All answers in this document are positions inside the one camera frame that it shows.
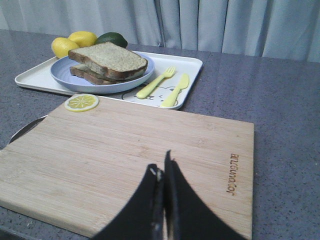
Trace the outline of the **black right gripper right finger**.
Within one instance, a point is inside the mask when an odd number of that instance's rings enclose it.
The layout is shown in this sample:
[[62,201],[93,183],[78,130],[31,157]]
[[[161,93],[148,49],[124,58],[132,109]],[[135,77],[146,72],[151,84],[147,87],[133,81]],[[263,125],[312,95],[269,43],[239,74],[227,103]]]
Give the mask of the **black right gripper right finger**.
[[167,151],[164,208],[169,240],[243,240],[201,200]]

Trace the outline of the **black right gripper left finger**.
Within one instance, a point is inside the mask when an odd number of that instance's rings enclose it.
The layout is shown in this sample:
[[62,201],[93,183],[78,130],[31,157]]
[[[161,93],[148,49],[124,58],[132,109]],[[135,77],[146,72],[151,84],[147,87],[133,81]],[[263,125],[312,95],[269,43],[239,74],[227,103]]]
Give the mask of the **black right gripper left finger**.
[[95,240],[162,240],[164,173],[149,164],[124,208],[93,238]]

